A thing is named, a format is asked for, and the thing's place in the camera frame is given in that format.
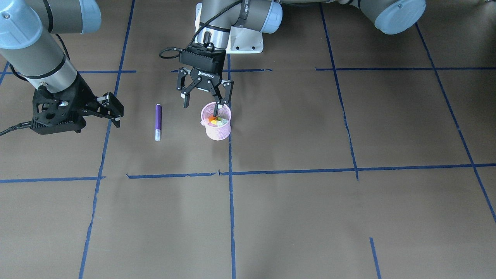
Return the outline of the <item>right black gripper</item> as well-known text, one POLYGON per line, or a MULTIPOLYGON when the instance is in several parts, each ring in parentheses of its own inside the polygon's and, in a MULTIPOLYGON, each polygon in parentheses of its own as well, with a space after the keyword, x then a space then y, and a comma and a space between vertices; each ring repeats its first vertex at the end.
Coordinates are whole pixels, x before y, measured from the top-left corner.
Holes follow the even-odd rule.
POLYGON ((119 128, 121 126, 120 117, 124 116, 124 106, 113 94, 107 92, 102 97, 93 94, 89 85, 76 74, 76 79, 69 87, 62 91, 62 101, 68 102, 68 108, 63 109, 63 120, 68 120, 73 114, 79 114, 84 109, 98 111, 104 116, 108 116, 112 124, 119 128))

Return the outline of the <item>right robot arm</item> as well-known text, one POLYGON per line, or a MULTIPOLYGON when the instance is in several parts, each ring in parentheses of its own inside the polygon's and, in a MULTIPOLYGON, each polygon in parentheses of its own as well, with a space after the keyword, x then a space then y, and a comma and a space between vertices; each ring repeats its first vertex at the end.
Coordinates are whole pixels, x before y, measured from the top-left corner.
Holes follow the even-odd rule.
POLYGON ((12 129, 29 127, 39 134, 74 131, 85 116, 120 126, 124 106, 111 92, 97 97, 54 39, 61 33, 94 33, 102 22, 95 0, 2 0, 1 55, 14 74, 30 83, 33 118, 12 129))

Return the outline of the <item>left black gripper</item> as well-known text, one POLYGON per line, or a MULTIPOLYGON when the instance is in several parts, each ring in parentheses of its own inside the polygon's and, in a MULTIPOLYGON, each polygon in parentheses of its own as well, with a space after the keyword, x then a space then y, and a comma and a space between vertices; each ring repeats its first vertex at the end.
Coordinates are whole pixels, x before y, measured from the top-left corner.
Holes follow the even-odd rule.
POLYGON ((179 52, 179 62, 192 67, 188 72, 186 68, 179 69, 176 88, 184 97, 184 109, 188 108, 191 91, 193 88, 212 92, 215 100, 213 116, 224 105, 231 102, 234 81, 222 81, 222 71, 226 57, 226 49, 217 49, 212 43, 193 43, 184 49, 177 48, 179 52), (185 86, 186 76, 191 75, 192 83, 185 86), (219 87, 225 91, 224 96, 220 93, 219 87))

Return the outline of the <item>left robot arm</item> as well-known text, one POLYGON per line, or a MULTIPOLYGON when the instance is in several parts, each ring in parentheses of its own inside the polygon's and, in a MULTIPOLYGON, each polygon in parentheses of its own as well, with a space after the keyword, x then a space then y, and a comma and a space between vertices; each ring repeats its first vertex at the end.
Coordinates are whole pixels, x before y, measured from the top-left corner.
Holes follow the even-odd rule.
POLYGON ((176 90, 184 108, 193 90, 212 95, 213 114, 231 102, 233 81, 223 78, 228 53, 262 53, 264 35, 281 29, 291 39, 306 39, 329 3, 361 14, 383 34, 402 33, 425 12, 425 0, 202 0, 196 5, 195 32, 184 48, 171 48, 182 64, 176 90))

